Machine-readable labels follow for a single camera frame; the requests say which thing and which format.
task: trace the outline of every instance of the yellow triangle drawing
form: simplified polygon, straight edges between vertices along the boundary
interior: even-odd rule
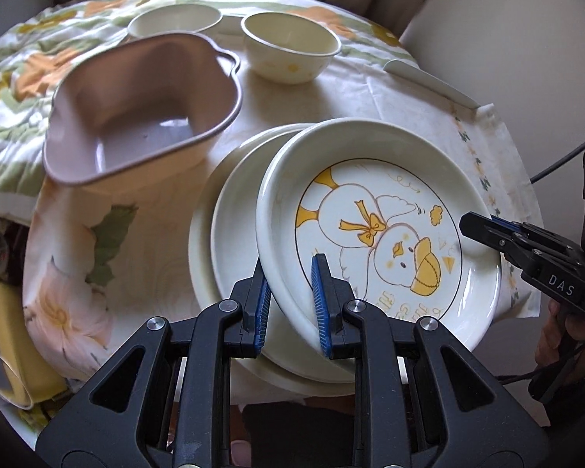
[[[442,260],[444,260],[444,265],[447,267],[448,269],[448,273],[452,273],[453,272],[453,264],[455,263],[455,257],[442,257]]]

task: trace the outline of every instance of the yellow bow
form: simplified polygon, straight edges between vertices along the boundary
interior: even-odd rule
[[[368,213],[363,200],[357,201],[356,206],[357,209],[360,210],[360,214],[362,214],[362,218],[367,224],[362,225],[360,223],[350,223],[340,220],[339,229],[361,231],[362,233],[358,234],[357,238],[370,248],[375,244],[375,235],[377,235],[378,232],[385,230],[385,223],[375,213]]]

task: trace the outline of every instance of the pink flower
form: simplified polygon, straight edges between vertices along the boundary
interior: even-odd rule
[[[24,307],[41,356],[66,378],[87,380],[106,361],[112,317],[103,294],[48,262],[39,291]]]

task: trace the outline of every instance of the plate with duck illustration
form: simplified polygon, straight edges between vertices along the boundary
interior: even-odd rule
[[[460,234],[469,211],[488,216],[443,151],[406,129],[342,118],[300,132],[278,152],[260,188],[256,236],[273,296],[320,350],[310,263],[391,317],[436,317],[469,349],[489,327],[500,256]]]

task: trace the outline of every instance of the floral tablecloth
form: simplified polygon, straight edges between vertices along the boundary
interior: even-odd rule
[[[155,314],[177,321],[199,312],[186,261],[192,210],[221,159],[273,126],[346,116],[399,124],[451,156],[491,213],[541,224],[528,176],[493,106],[468,110],[384,72],[393,59],[416,65],[396,37],[310,0],[199,0],[236,15],[260,9],[306,15],[343,42],[342,54],[306,85],[274,85],[243,65],[241,113],[206,161],[145,186],[138,169],[127,172],[121,193],[69,189],[45,178],[41,150],[57,82],[73,65],[117,43],[135,15],[191,1],[85,0],[48,9],[0,39],[0,216],[31,223],[25,318],[35,345],[60,374],[87,379]],[[213,38],[242,55],[241,37]],[[496,317],[535,316],[539,303],[539,293],[503,262]],[[260,401],[265,392],[285,397],[236,370],[232,401]]]

